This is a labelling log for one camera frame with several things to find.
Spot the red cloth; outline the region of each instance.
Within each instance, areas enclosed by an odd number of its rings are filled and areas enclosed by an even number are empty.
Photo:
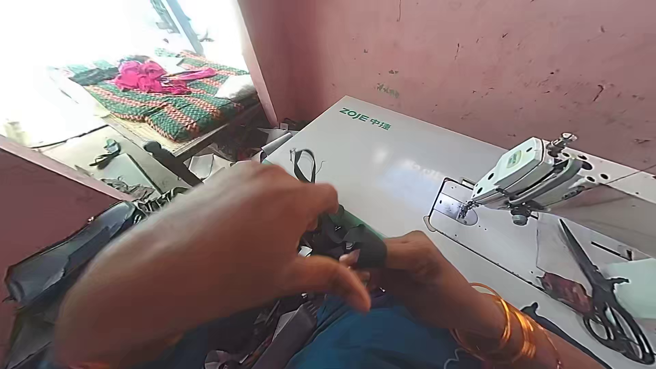
[[[216,71],[207,68],[172,78],[163,78],[165,75],[164,68],[153,61],[142,64],[136,60],[130,60],[121,64],[119,75],[114,79],[114,83],[121,90],[139,89],[147,93],[183,95],[191,92],[187,88],[186,81],[212,77],[216,75]]]
[[[169,79],[174,80],[183,80],[183,81],[193,81],[194,79],[201,79],[207,77],[214,77],[216,75],[216,70],[212,68],[206,68],[203,70],[190,70],[188,72],[178,73],[175,76],[169,77]]]

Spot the scissors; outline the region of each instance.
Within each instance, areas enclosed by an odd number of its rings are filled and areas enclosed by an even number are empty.
[[[585,328],[602,345],[641,364],[653,364],[654,352],[647,337],[615,296],[615,285],[627,283],[628,279],[604,277],[562,219],[560,225],[567,247],[592,286],[592,308],[583,314]],[[601,325],[605,334],[599,334],[600,329],[595,330],[593,323]]]

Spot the green fabric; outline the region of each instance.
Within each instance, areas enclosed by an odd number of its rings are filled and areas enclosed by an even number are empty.
[[[215,64],[189,52],[175,54],[158,49],[155,54],[182,57],[179,64],[181,67],[190,70],[212,68],[217,71],[217,75],[189,81],[187,86],[192,90],[189,95],[121,91],[111,81],[85,86],[86,90],[117,117],[146,122],[162,135],[178,142],[194,139],[220,127],[225,121],[258,101],[257,95],[239,102],[214,97],[228,77],[248,74],[245,70]],[[100,69],[114,67],[102,60],[93,64]],[[68,66],[68,70],[75,74],[89,69],[89,66],[83,65]]]

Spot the black strap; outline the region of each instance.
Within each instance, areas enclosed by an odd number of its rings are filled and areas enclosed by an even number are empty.
[[[312,174],[310,180],[305,177],[303,172],[298,167],[298,161],[303,154],[307,152],[312,158]],[[301,182],[315,183],[316,180],[316,160],[314,153],[307,148],[294,151],[294,174]],[[344,236],[338,234],[336,229],[340,227],[347,227],[346,221],[343,218],[344,207],[339,206],[337,214],[321,214],[319,216],[319,229],[322,235],[328,237],[330,241],[337,245],[345,245],[347,242],[352,243],[351,250],[360,250],[358,257],[357,267],[359,268],[381,268],[385,266],[385,259],[387,258],[387,246],[378,235],[367,226],[360,224],[358,226],[349,228]]]
[[[310,180],[308,181],[307,177],[303,174],[303,172],[300,170],[298,167],[298,161],[300,159],[300,156],[304,153],[307,152],[311,157],[312,157],[312,176],[310,177]],[[304,148],[302,150],[298,150],[294,152],[294,175],[296,175],[296,178],[298,178],[299,181],[305,182],[305,183],[314,183],[314,181],[317,178],[317,162],[314,159],[314,153],[312,150]]]

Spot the pink wall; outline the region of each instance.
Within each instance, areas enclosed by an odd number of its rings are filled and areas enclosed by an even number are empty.
[[[351,95],[506,148],[570,131],[656,164],[652,0],[240,3],[278,121]]]
[[[126,195],[0,136],[0,269],[79,230]],[[8,296],[0,284],[0,300]],[[0,362],[14,304],[0,303]]]

